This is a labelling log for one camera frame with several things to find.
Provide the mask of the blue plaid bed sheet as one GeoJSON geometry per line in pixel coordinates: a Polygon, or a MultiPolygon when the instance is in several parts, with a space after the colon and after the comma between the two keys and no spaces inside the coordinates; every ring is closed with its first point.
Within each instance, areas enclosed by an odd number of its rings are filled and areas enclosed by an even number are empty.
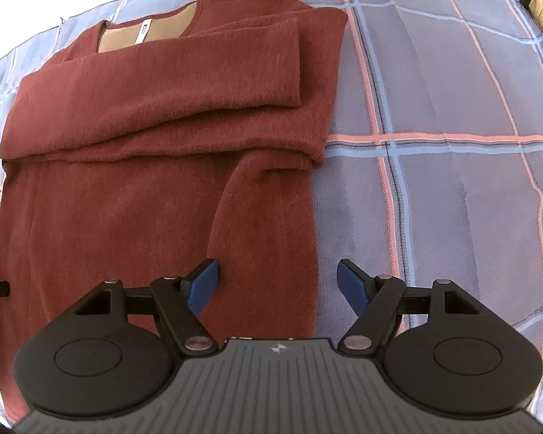
{"type": "MultiPolygon", "coordinates": [[[[191,0],[111,0],[0,59],[0,140],[20,80],[85,29],[191,0]]],[[[414,286],[451,278],[543,356],[543,33],[517,0],[302,0],[349,18],[314,175],[317,334],[353,318],[349,258],[414,286]]],[[[0,162],[0,199],[4,172],[0,162]]],[[[543,422],[543,382],[533,404],[543,422]]]]}

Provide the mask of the dark red knit sweater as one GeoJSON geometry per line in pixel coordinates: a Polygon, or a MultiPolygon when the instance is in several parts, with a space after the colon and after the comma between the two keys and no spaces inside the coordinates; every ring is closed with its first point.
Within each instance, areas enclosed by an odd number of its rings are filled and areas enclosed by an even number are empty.
{"type": "Polygon", "coordinates": [[[324,160],[347,18],[299,0],[196,0],[100,22],[21,81],[0,158],[0,389],[19,348],[106,279],[219,263],[215,340],[308,338],[324,160]]]}

